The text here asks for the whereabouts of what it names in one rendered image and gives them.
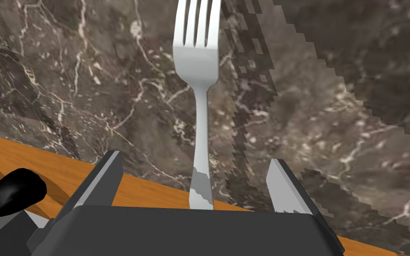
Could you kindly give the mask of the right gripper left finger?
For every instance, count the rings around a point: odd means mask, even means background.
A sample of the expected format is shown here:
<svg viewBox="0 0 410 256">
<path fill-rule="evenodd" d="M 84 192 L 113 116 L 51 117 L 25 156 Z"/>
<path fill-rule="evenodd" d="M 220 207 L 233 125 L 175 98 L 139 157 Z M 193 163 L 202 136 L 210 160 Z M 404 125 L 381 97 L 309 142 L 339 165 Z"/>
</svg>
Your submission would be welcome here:
<svg viewBox="0 0 410 256">
<path fill-rule="evenodd" d="M 120 151 L 109 150 L 62 208 L 74 209 L 81 205 L 111 206 L 122 176 Z"/>
</svg>

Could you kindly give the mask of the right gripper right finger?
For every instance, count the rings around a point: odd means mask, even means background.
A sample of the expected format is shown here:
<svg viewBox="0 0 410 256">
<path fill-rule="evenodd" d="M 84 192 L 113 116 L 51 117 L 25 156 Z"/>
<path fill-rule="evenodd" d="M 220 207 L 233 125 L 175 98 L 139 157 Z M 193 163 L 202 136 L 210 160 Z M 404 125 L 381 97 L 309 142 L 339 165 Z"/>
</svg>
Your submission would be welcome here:
<svg viewBox="0 0 410 256">
<path fill-rule="evenodd" d="M 275 212 L 313 214 L 279 160 L 270 161 L 266 183 Z"/>
</svg>

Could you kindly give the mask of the black rounded knob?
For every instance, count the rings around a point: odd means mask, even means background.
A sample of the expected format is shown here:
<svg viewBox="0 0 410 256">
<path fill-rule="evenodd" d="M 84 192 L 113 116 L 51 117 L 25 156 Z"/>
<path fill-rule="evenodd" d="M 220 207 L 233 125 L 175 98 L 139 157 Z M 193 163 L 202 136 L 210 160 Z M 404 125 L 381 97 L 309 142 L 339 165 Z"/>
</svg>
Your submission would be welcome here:
<svg viewBox="0 0 410 256">
<path fill-rule="evenodd" d="M 37 173 L 18 168 L 0 180 L 0 217 L 23 211 L 42 201 L 46 195 L 46 183 Z"/>
</svg>

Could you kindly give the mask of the silver fork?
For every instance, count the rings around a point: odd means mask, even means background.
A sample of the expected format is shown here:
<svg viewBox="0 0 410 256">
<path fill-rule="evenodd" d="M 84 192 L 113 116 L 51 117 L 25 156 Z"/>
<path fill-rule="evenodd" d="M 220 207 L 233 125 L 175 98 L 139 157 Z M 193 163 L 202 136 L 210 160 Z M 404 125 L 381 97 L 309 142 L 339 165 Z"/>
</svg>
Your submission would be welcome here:
<svg viewBox="0 0 410 256">
<path fill-rule="evenodd" d="M 222 0 L 178 0 L 173 34 L 175 71 L 193 90 L 196 125 L 191 209 L 215 208 L 209 171 L 208 90 L 219 77 L 219 26 Z"/>
</svg>

